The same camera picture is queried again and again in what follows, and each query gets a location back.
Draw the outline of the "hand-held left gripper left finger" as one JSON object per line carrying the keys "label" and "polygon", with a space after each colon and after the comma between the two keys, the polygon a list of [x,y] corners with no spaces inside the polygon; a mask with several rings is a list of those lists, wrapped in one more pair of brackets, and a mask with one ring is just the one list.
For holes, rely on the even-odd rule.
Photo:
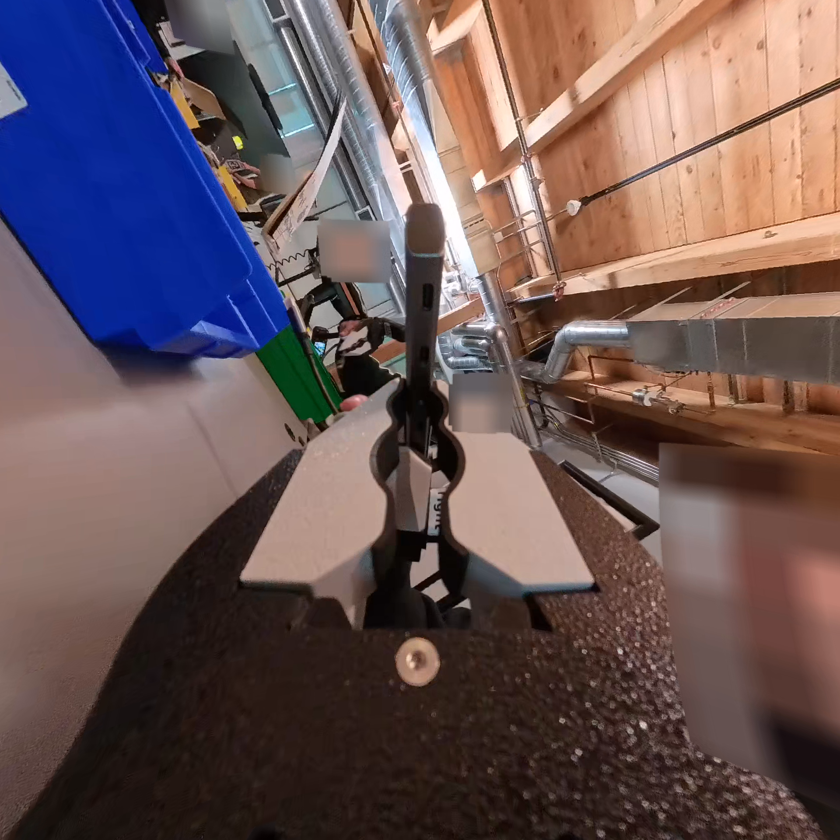
{"label": "hand-held left gripper left finger", "polygon": [[338,602],[362,629],[376,572],[396,537],[400,452],[386,385],[304,450],[239,581],[244,587]]}

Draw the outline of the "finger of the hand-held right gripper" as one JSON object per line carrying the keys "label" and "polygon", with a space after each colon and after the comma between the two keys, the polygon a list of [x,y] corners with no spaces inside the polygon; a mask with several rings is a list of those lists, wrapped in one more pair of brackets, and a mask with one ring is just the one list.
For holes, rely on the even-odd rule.
{"label": "finger of the hand-held right gripper", "polygon": [[399,448],[397,466],[386,483],[395,503],[397,531],[438,537],[448,488],[445,474],[411,448]]}

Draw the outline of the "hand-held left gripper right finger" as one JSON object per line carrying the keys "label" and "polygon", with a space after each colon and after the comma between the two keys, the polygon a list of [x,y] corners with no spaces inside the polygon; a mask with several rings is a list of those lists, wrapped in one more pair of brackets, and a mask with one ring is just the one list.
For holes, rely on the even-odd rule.
{"label": "hand-held left gripper right finger", "polygon": [[588,592],[594,577],[537,467],[510,432],[473,433],[442,420],[437,457],[457,469],[441,503],[438,567],[452,596],[523,598]]}

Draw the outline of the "dark grey USB hub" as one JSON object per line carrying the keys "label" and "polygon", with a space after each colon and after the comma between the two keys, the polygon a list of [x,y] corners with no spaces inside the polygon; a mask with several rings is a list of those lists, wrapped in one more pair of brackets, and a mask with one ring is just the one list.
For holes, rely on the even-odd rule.
{"label": "dark grey USB hub", "polygon": [[425,457],[429,400],[443,282],[445,221],[435,203],[415,203],[406,214],[406,444]]}

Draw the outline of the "blue plastic bin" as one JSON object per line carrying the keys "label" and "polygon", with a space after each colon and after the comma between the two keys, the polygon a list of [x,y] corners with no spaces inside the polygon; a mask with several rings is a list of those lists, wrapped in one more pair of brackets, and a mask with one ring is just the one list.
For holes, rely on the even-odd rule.
{"label": "blue plastic bin", "polygon": [[95,343],[242,358],[290,326],[131,2],[2,2],[2,216]]}

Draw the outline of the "grey desk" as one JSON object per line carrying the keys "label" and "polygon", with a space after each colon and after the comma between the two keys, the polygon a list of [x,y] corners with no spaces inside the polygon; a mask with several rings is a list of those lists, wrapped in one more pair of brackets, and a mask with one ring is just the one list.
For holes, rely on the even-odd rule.
{"label": "grey desk", "polygon": [[254,355],[95,346],[5,223],[1,321],[5,838],[154,588],[307,430]]}

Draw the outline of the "green plastic bin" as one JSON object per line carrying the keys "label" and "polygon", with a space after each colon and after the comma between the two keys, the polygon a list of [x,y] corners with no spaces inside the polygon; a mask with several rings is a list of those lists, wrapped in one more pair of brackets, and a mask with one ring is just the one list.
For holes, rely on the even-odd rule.
{"label": "green plastic bin", "polygon": [[315,375],[294,326],[286,326],[255,355],[302,423],[323,423],[334,414],[342,401],[340,390],[317,355]]}

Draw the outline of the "metal conduit pipe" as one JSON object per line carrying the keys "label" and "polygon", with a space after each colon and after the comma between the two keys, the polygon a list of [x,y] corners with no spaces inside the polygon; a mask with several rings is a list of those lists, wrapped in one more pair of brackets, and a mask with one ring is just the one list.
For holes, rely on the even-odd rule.
{"label": "metal conduit pipe", "polygon": [[549,262],[549,267],[554,274],[555,283],[553,286],[553,299],[555,301],[562,300],[565,292],[565,281],[561,278],[561,269],[559,259],[553,244],[553,238],[550,232],[549,219],[543,204],[543,198],[540,190],[541,179],[534,168],[532,162],[532,153],[526,139],[526,134],[523,126],[523,117],[518,107],[518,101],[515,91],[513,89],[511,75],[508,70],[508,64],[503,54],[501,38],[499,36],[497,24],[492,12],[491,2],[482,1],[482,6],[485,12],[486,21],[490,31],[493,47],[496,52],[497,62],[499,64],[502,81],[507,93],[507,99],[511,109],[513,121],[515,123],[516,132],[518,136],[518,146],[520,150],[521,165],[524,168],[528,179],[528,186],[532,199],[532,206],[537,215],[538,228],[542,236],[542,243]]}

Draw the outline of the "black ceiling pipe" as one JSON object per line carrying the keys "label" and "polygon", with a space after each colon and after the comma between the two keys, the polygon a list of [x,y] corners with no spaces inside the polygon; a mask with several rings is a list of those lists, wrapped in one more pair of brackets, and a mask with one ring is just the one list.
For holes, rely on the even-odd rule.
{"label": "black ceiling pipe", "polygon": [[835,78],[820,87],[814,88],[806,93],[802,93],[796,98],[792,100],[786,101],[781,105],[776,106],[766,112],[761,113],[760,115],[753,117],[745,122],[741,122],[740,124],[728,129],[727,131],[718,133],[713,137],[704,140],[700,143],[697,143],[694,146],[689,147],[686,150],[681,152],[675,153],[672,156],[668,157],[666,160],[658,162],[656,164],[652,164],[651,166],[639,171],[633,175],[629,175],[622,180],[615,182],[609,186],[604,187],[603,189],[594,192],[592,194],[588,194],[585,196],[581,196],[580,198],[572,199],[568,202],[567,207],[567,214],[568,215],[576,215],[579,213],[582,207],[587,207],[593,202],[600,201],[603,198],[606,198],[612,194],[621,191],[631,185],[634,185],[638,182],[641,182],[652,175],[656,175],[663,170],[668,169],[669,167],[675,166],[683,161],[687,161],[689,158],[693,158],[702,152],[706,152],[712,149],[715,149],[719,145],[728,142],[730,140],[734,140],[739,136],[755,130],[766,123],[769,123],[777,118],[780,118],[794,110],[797,110],[801,107],[804,107],[807,104],[812,102],[816,102],[821,100],[822,98],[835,93],[839,90],[839,78]]}

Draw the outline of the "black metal frame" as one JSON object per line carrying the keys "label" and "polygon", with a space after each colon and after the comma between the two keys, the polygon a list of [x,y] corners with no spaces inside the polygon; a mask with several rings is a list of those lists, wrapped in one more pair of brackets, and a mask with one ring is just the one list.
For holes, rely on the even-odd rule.
{"label": "black metal frame", "polygon": [[647,514],[635,508],[630,502],[618,496],[614,491],[586,474],[582,469],[567,460],[560,462],[562,470],[582,487],[591,497],[613,515],[625,532],[632,534],[642,542],[660,530],[659,523]]}

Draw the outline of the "silver elbow duct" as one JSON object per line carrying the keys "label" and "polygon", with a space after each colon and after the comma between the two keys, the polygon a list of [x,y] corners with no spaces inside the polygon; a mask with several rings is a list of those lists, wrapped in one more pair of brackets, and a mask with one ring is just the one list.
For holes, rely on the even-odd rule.
{"label": "silver elbow duct", "polygon": [[566,323],[556,334],[544,362],[520,360],[521,377],[541,385],[554,385],[564,377],[572,354],[582,347],[599,349],[631,348],[629,330],[625,321],[578,320]]}

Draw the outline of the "foil-wrapped rectangular duct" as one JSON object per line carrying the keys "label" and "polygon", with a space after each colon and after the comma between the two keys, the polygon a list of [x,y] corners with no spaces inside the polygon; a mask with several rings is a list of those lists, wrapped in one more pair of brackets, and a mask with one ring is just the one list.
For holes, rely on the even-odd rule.
{"label": "foil-wrapped rectangular duct", "polygon": [[839,294],[662,303],[626,322],[633,359],[663,371],[839,383]]}

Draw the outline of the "silver spiral duct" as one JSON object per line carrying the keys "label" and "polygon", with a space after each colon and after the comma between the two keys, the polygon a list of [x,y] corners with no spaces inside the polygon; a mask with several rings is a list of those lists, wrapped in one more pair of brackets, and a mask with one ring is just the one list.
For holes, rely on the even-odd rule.
{"label": "silver spiral duct", "polygon": [[419,6],[414,1],[370,1],[370,7],[404,110],[413,127],[430,189],[444,216],[456,265],[468,278],[475,278],[476,262],[438,153],[433,57]]}

